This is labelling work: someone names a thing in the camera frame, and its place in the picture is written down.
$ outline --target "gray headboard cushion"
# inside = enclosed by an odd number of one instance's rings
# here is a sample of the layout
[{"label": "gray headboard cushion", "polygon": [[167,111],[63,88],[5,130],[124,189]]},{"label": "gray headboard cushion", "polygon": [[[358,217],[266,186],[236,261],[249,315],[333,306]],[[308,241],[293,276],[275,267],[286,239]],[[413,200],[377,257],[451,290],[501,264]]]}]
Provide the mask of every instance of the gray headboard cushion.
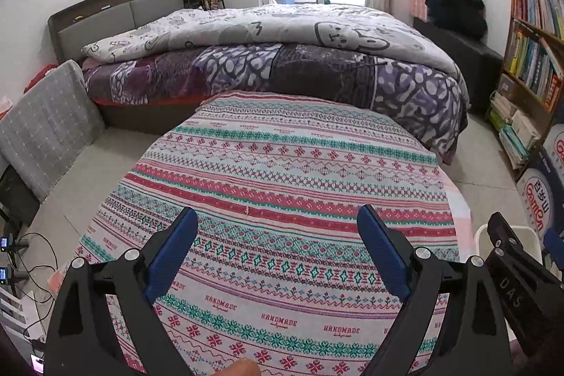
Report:
[{"label": "gray headboard cushion", "polygon": [[66,59],[80,62],[84,59],[81,52],[83,46],[132,29],[135,29],[135,23],[128,2],[101,11],[59,31],[59,39]]},{"label": "gray headboard cushion", "polygon": [[47,24],[59,63],[82,62],[92,42],[131,31],[184,8],[183,0],[85,0],[53,14]]},{"label": "gray headboard cushion", "polygon": [[183,9],[184,0],[135,0],[129,2],[129,5],[131,6],[135,27],[139,28]]}]

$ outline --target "blue gripper pad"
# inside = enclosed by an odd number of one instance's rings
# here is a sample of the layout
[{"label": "blue gripper pad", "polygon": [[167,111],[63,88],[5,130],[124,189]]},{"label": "blue gripper pad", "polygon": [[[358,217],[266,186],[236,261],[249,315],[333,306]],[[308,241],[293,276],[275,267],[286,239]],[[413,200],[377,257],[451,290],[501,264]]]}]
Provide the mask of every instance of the blue gripper pad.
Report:
[{"label": "blue gripper pad", "polygon": [[556,231],[549,228],[544,233],[544,247],[551,254],[552,260],[556,263],[559,270],[564,269],[564,241],[562,241]]},{"label": "blue gripper pad", "polygon": [[381,227],[384,222],[379,224],[368,207],[363,205],[356,216],[356,225],[386,289],[399,297],[402,303],[405,302],[411,294],[407,285],[407,267]]},{"label": "blue gripper pad", "polygon": [[147,268],[145,297],[150,304],[153,304],[158,297],[165,295],[170,289],[197,233],[198,215],[194,209],[190,209],[168,236],[159,253]]}]

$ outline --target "wooden bookshelf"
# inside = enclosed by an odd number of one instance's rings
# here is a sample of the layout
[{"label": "wooden bookshelf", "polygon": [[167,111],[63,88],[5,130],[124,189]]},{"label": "wooden bookshelf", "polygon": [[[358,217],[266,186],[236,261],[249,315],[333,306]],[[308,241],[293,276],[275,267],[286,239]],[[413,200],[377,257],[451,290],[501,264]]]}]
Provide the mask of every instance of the wooden bookshelf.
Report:
[{"label": "wooden bookshelf", "polygon": [[517,16],[517,1],[512,0],[511,3],[511,19],[509,23],[509,32],[508,32],[508,41],[505,50],[504,62],[502,65],[502,69],[500,71],[500,78],[502,75],[506,75],[511,79],[511,81],[515,82],[517,85],[515,91],[512,92],[510,101],[517,105],[519,109],[529,115],[531,121],[540,135],[540,140],[532,146],[529,152],[529,159],[525,162],[524,165],[520,166],[518,169],[513,169],[511,174],[515,181],[519,180],[525,170],[528,168],[528,165],[532,158],[538,153],[539,149],[541,148],[544,140],[546,139],[546,135],[553,124],[554,120],[554,113],[556,108],[560,104],[560,99],[563,97],[562,88],[564,87],[564,82],[561,83],[559,87],[559,93],[556,95],[556,100],[552,105],[552,109],[547,109],[545,105],[545,101],[541,100],[537,94],[531,88],[529,88],[525,82],[523,82],[519,77],[511,74],[508,70],[511,66],[511,61],[514,58],[514,48],[513,46],[513,37],[514,34],[520,30],[525,30],[524,33],[529,38],[533,40],[538,40],[538,38],[542,37],[546,40],[549,48],[554,53],[555,59],[560,65],[560,67],[564,68],[564,40],[560,39],[556,35],[535,26],[528,21],[520,18]]}]

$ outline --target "gray checkered cloth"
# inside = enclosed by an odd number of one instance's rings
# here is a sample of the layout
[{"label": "gray checkered cloth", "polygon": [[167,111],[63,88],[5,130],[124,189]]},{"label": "gray checkered cloth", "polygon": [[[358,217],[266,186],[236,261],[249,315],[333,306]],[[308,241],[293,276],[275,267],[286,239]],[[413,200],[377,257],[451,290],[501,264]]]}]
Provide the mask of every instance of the gray checkered cloth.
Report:
[{"label": "gray checkered cloth", "polygon": [[0,120],[0,154],[43,201],[103,131],[100,112],[84,89],[82,70],[67,61]]}]

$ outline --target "metal screw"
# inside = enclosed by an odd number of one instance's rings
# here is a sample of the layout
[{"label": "metal screw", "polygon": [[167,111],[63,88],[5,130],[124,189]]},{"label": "metal screw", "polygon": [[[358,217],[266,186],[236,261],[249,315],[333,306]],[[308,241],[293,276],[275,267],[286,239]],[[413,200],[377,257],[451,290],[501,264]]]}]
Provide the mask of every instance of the metal screw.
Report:
[{"label": "metal screw", "polygon": [[431,252],[426,247],[418,247],[415,249],[415,255],[419,258],[426,260],[427,258],[431,258]]},{"label": "metal screw", "polygon": [[472,265],[477,266],[478,268],[480,266],[484,266],[484,260],[482,257],[478,257],[477,255],[474,255],[470,261],[472,262]]},{"label": "metal screw", "polygon": [[72,267],[74,269],[82,268],[84,266],[84,258],[78,257],[72,261]]},{"label": "metal screw", "polygon": [[137,260],[139,258],[139,251],[136,248],[131,248],[125,252],[125,259],[127,261]]}]

